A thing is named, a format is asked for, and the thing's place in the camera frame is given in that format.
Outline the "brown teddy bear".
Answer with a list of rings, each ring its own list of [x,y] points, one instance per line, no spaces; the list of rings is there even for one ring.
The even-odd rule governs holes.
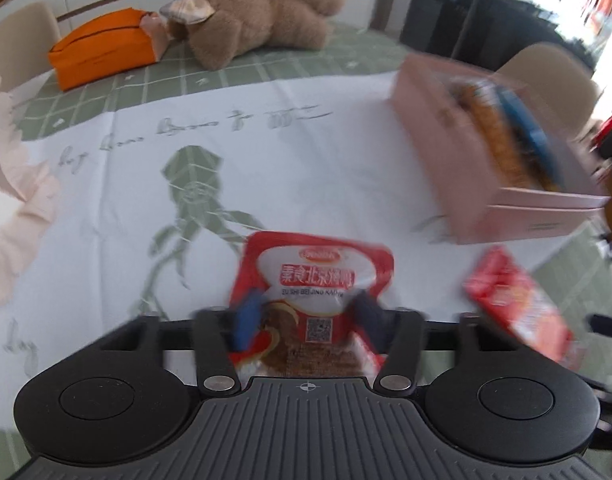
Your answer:
[[[161,8],[169,35],[187,41],[197,62],[221,70],[261,47],[321,50],[329,18],[345,0],[173,0]]]

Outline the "red white roast duck packet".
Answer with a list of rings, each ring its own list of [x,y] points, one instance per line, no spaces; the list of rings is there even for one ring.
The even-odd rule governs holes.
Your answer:
[[[391,284],[395,260],[383,246],[341,238],[261,231],[244,247],[230,297],[233,308],[261,301],[230,353],[242,380],[254,376],[373,380],[384,362],[351,312],[364,292],[376,300]]]

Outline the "red spicy strip snack packet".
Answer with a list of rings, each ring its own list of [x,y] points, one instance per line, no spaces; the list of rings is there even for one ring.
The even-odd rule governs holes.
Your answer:
[[[578,370],[583,344],[550,296],[505,247],[494,245],[484,252],[464,290],[507,333],[568,370]]]

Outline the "pink cardboard box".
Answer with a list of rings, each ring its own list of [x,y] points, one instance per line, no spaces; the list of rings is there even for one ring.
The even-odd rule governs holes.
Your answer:
[[[552,144],[558,192],[512,188],[484,137],[451,96],[453,79],[484,79],[513,90]],[[583,168],[551,110],[526,84],[449,58],[411,52],[397,74],[391,105],[412,138],[437,203],[458,243],[563,236],[603,209],[607,192]]]

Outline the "long biscuit pack clear wrapper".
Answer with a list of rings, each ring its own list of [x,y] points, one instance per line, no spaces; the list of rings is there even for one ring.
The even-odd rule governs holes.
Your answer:
[[[515,136],[494,93],[496,86],[490,80],[472,77],[455,77],[448,84],[451,96],[470,117],[486,143],[502,184],[508,188],[537,190],[541,186],[530,176],[522,162]]]

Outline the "beige chair right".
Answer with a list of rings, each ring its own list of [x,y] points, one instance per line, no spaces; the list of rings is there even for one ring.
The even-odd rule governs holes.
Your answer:
[[[598,102],[592,72],[563,47],[538,42],[522,49],[496,72],[520,81],[552,110],[569,140],[586,128]]]

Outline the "beige chair far left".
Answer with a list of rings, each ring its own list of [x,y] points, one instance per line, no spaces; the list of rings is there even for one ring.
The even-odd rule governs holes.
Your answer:
[[[33,2],[0,22],[0,89],[10,91],[48,72],[48,53],[61,39],[58,21],[44,2]]]

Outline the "beige chair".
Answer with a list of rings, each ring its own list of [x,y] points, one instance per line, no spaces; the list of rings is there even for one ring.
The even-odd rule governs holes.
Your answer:
[[[586,128],[598,102],[592,72],[563,47],[538,42],[522,49],[496,72],[520,81],[552,110],[569,140]]]
[[[10,91],[48,72],[48,53],[61,39],[58,21],[44,2],[33,2],[0,22],[0,89]]]

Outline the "blue seaweed snack bag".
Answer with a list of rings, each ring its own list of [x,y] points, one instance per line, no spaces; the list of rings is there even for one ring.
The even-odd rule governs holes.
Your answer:
[[[515,136],[519,155],[530,176],[547,191],[562,191],[563,179],[551,142],[537,119],[512,90],[496,86],[494,93]]]

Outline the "orange tissue pouch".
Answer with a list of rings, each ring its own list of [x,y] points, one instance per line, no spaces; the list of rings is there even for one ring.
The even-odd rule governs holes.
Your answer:
[[[165,21],[127,8],[103,14],[59,40],[48,59],[63,92],[161,61],[169,46]]]

